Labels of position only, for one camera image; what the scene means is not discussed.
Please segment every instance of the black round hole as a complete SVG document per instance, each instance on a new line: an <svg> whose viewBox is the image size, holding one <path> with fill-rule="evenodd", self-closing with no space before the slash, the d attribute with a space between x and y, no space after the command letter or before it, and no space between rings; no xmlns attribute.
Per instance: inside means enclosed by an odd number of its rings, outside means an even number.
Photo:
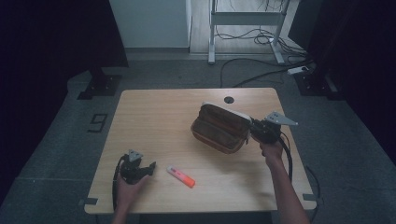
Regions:
<svg viewBox="0 0 396 224"><path fill-rule="evenodd" d="M233 97L231 97L231 96L227 96L227 97L225 97L224 98L224 102L226 103L226 104L232 104L233 103Z"/></svg>

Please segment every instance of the metal frame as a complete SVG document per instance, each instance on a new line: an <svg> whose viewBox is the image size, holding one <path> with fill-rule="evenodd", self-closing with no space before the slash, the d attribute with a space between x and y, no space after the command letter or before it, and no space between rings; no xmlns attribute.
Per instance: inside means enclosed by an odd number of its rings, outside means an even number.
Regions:
<svg viewBox="0 0 396 224"><path fill-rule="evenodd" d="M279 64L285 63L280 49L278 48L278 39L280 31L289 7L290 0L284 2L282 11L280 12L217 12L216 2L218 0L210 0L210 37L209 37L209 53L208 63L215 63L215 26L216 25L268 25L276 26L274 38L270 38L271 48L276 56Z"/></svg>

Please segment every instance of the white wall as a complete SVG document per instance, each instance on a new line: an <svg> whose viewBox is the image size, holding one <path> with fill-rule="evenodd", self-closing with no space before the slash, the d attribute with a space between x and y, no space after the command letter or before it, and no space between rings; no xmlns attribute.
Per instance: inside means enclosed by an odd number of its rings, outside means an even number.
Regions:
<svg viewBox="0 0 396 224"><path fill-rule="evenodd" d="M125 48L188 48L191 0L110 0Z"/></svg>

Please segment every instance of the highlighter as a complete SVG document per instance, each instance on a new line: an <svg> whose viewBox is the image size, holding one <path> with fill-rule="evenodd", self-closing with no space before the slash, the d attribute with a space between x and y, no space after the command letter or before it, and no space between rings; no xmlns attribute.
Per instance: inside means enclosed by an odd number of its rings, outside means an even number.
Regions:
<svg viewBox="0 0 396 224"><path fill-rule="evenodd" d="M169 174L171 174L172 176L174 176L177 179L179 179L185 185L189 186L190 188L192 188L195 185L195 180L193 180L191 177L183 174L181 171L179 171L174 166L168 166L168 168L166 168L166 171Z"/></svg>

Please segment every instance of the human arm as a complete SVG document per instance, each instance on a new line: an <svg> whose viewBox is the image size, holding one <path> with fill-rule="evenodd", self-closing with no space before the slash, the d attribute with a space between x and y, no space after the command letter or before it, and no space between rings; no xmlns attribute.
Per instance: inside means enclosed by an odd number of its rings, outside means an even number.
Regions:
<svg viewBox="0 0 396 224"><path fill-rule="evenodd" d="M253 138L260 143L262 155L265 157L265 162L270 168L277 210L280 214L280 223L309 223L308 216L297 197L282 161L282 146L279 142L264 144L254 136Z"/></svg>
<svg viewBox="0 0 396 224"><path fill-rule="evenodd" d="M117 177L117 207L114 211L112 224L125 224L128 212L134 203L138 192L146 185L149 176L145 175L134 185L129 185L119 176Z"/></svg>

